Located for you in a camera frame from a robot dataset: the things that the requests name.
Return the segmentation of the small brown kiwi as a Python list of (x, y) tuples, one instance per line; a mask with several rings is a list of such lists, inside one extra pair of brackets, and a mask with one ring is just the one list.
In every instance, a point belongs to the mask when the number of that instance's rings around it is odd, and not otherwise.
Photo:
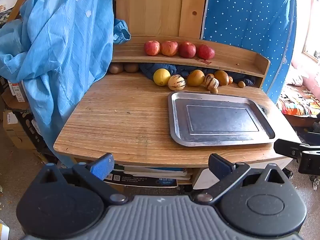
[(246, 87), (246, 84), (244, 83), (244, 81), (239, 81), (239, 82), (238, 82), (238, 86), (239, 86), (240, 88), (244, 88), (244, 87)]
[(210, 90), (210, 92), (212, 93), (212, 94), (218, 94), (218, 89), (217, 88), (212, 88), (211, 90)]

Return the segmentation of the striped pepino melon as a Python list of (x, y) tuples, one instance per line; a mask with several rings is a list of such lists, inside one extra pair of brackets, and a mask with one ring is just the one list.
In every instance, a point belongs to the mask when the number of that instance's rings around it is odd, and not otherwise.
[(204, 78), (204, 86), (208, 89), (211, 90), (213, 88), (218, 88), (219, 86), (219, 81), (214, 77), (213, 74), (207, 74)]
[(185, 79), (178, 74), (173, 75), (168, 81), (168, 87), (172, 91), (183, 90), (185, 88)]

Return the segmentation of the small orange tangerine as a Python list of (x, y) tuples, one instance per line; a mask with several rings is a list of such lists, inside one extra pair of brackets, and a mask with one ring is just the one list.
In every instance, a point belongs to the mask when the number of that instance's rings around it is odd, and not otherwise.
[(231, 76), (228, 77), (228, 84), (232, 84), (233, 83), (233, 78)]

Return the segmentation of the brown round pear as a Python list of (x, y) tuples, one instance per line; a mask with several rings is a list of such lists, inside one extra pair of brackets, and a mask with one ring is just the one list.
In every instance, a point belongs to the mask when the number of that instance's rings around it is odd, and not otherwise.
[(229, 75), (223, 70), (217, 70), (214, 73), (214, 77), (219, 81), (220, 86), (229, 84)]

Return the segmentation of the yellow-orange mango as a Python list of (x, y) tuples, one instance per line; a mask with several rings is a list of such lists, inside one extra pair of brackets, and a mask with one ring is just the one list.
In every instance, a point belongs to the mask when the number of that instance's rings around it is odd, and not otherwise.
[(204, 81), (204, 73), (201, 70), (193, 70), (187, 77), (187, 85), (190, 87), (200, 86)]

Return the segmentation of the yellow lemon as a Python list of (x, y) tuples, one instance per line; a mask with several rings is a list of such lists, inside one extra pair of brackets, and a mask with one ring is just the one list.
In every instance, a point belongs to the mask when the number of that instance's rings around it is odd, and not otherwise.
[(153, 81), (158, 86), (166, 86), (170, 78), (170, 72), (164, 68), (156, 70), (153, 74)]

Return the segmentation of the stack of books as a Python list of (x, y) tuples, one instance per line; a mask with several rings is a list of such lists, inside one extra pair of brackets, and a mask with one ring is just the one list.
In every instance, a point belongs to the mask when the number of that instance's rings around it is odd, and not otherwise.
[(179, 184), (191, 184), (192, 177), (192, 168), (116, 164), (104, 181), (120, 186), (176, 188)]

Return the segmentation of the metal baking tray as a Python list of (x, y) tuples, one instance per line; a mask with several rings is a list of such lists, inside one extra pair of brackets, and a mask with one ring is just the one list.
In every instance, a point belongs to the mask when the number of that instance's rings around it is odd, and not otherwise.
[(254, 101), (230, 95), (172, 92), (170, 135), (186, 147), (268, 144), (276, 134)]

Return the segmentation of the cardboard box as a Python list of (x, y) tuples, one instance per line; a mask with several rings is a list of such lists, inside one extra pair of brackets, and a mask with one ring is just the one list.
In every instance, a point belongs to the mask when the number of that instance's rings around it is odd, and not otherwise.
[(36, 147), (24, 131), (15, 114), (12, 111), (3, 113), (3, 128), (13, 144), (22, 150), (35, 150)]

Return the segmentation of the dark blue jacket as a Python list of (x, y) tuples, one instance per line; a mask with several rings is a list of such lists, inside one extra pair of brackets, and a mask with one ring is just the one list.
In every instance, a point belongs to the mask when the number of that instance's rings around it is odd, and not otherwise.
[[(153, 79), (155, 71), (162, 68), (168, 70), (170, 75), (178, 74), (183, 78), (187, 78), (194, 70), (201, 70), (204, 75), (214, 74), (217, 71), (217, 69), (162, 63), (138, 63), (138, 66), (141, 72), (151, 80)], [(254, 86), (257, 80), (256, 77), (247, 74), (235, 73), (226, 70), (225, 72), (233, 78), (234, 82), (238, 83), (240, 81), (244, 81), (247, 86)]]

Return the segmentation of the rightmost dark red apple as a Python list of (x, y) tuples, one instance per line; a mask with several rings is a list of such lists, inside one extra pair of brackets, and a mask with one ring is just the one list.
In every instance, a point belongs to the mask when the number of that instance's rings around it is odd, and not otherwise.
[(214, 58), (215, 50), (206, 44), (201, 44), (197, 48), (197, 56), (204, 60), (210, 60)]

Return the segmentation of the wooden desk shelf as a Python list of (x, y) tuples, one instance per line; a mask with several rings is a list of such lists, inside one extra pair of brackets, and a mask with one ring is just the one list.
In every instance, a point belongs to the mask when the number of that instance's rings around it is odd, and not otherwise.
[[(215, 50), (215, 56), (211, 60), (204, 60), (198, 56), (192, 59), (186, 59), (180, 55), (164, 56), (158, 54), (149, 56), (144, 51), (144, 43), (155, 40), (158, 42), (176, 41), (179, 44), (184, 41), (191, 42), (195, 46), (201, 44), (208, 45)], [(170, 36), (146, 36), (133, 35), (131, 40), (124, 44), (115, 44), (113, 46), (112, 62), (137, 62), (137, 63), (167, 63), (185, 66), (194, 66), (202, 68), (220, 69), (240, 74), (255, 76), (257, 81), (254, 87), (261, 88), (268, 72), (270, 61), (266, 57), (250, 50), (243, 48), (221, 44), (212, 41), (199, 40), (185, 37)]]

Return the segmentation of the leftmost red apple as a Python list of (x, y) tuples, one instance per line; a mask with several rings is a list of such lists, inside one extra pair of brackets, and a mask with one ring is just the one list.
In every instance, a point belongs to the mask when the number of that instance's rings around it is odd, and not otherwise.
[(161, 44), (155, 40), (149, 40), (144, 43), (144, 51), (149, 56), (156, 56), (161, 50)]

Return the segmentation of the blue polka dot fabric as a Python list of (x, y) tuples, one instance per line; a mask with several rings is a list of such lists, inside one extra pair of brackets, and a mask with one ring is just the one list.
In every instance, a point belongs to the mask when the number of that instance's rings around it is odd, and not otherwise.
[(277, 102), (292, 60), (296, 20), (296, 0), (207, 0), (202, 38), (269, 59), (262, 89)]

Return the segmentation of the wooden cabinet panel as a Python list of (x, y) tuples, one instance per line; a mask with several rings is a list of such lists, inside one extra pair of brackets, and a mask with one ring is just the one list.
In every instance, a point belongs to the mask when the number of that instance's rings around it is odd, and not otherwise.
[(206, 0), (116, 0), (131, 35), (200, 38)]

